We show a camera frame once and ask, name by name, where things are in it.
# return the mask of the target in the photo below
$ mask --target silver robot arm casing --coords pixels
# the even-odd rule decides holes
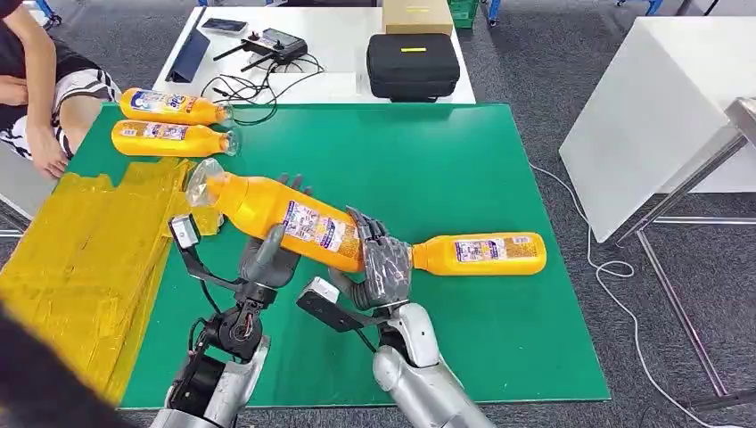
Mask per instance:
[[[373,375],[414,427],[487,428],[495,425],[464,392],[440,355],[428,312],[408,303],[391,314],[407,346],[407,361],[383,345],[373,357]]]
[[[230,428],[255,390],[269,349],[270,338],[263,335],[249,363],[226,362],[203,417],[174,408],[163,408],[150,428]]]

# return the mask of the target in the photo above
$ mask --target black carrying case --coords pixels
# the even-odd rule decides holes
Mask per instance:
[[[446,34],[376,34],[367,45],[370,89],[395,102],[428,102],[451,95],[459,61]]]

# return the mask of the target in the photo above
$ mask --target box on table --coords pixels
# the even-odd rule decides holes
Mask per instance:
[[[451,36],[454,22],[447,0],[383,0],[386,34],[443,33]]]

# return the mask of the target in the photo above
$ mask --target green cutting mat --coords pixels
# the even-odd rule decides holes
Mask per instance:
[[[243,112],[266,113],[267,107]],[[129,159],[111,144],[118,119],[117,107],[103,109],[70,170],[106,172],[120,181]],[[217,157],[227,170],[303,173],[316,198],[358,207],[410,243],[436,235],[540,233],[548,251],[541,273],[440,277],[415,271],[411,298],[428,309],[444,358],[474,400],[609,398],[508,106],[282,105],[271,120],[242,134],[240,155]],[[229,223],[204,238],[199,252],[213,271],[235,278],[244,241]],[[294,304],[315,275],[327,276],[325,267],[303,259],[262,315],[272,344],[251,405],[389,404],[357,335],[336,333]],[[231,305],[230,292],[211,292],[221,307]],[[210,315],[174,249],[122,407],[162,406],[184,359],[189,326]]]

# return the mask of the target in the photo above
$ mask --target person's knee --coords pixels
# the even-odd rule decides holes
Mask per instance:
[[[61,128],[69,141],[71,153],[76,153],[86,133],[100,113],[102,100],[88,96],[75,96],[63,102]]]
[[[69,149],[71,150],[72,154],[76,154],[79,146],[81,143],[84,142],[84,138],[86,137],[86,133],[89,132],[89,128],[92,127],[92,124],[86,124],[86,123],[69,123],[69,124],[62,124],[61,128],[63,129],[63,134],[65,134],[66,138],[69,142]]]

